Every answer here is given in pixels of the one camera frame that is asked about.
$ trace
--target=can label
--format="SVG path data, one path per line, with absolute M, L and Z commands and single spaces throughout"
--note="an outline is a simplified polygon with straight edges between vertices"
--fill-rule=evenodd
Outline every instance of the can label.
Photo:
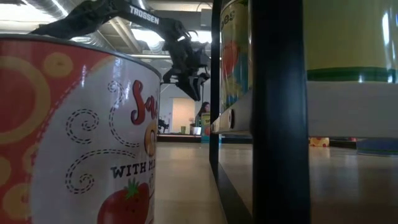
M 248 90 L 248 0 L 221 12 L 221 104 L 230 107 Z
M 0 49 L 2 223 L 153 223 L 159 77 L 79 47 Z

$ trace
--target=wooden floor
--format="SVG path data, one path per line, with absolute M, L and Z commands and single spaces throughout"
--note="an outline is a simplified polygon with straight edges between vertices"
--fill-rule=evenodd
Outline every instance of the wooden floor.
M 251 145 L 223 144 L 220 164 L 251 211 Z M 155 222 L 225 223 L 208 145 L 159 143 Z M 312 223 L 398 223 L 398 158 L 310 148 Z

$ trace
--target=person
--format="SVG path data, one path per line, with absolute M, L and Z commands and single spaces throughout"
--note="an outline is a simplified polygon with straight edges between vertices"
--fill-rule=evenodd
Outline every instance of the person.
M 196 127 L 201 127 L 201 114 L 202 113 L 207 113 L 210 112 L 210 103 L 209 102 L 203 102 L 201 104 L 200 110 L 195 117 L 195 126 Z

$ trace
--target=robotic arm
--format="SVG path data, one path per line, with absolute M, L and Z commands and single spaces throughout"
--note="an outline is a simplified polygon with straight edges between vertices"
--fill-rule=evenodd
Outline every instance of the robotic arm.
M 163 48 L 169 51 L 173 65 L 163 76 L 164 83 L 177 79 L 176 85 L 182 91 L 200 101 L 200 85 L 210 78 L 207 72 L 198 75 L 199 68 L 206 68 L 210 61 L 205 54 L 206 44 L 194 49 L 191 36 L 180 21 L 157 17 L 134 6 L 131 0 L 84 1 L 66 18 L 41 26 L 31 34 L 71 39 L 95 32 L 116 16 L 153 30 L 165 40 Z

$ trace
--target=dark hair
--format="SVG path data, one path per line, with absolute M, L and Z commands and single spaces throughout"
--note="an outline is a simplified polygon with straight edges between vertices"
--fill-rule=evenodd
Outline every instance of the dark hair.
M 209 105 L 209 104 L 210 104 L 209 102 L 203 102 L 203 103 L 201 104 L 200 110 L 199 110 L 199 112 L 198 112 L 198 114 L 197 114 L 197 116 L 198 116 L 199 118 L 201 117 L 201 114 L 202 114 L 202 113 L 205 113 L 205 112 L 206 112 L 206 106 Z

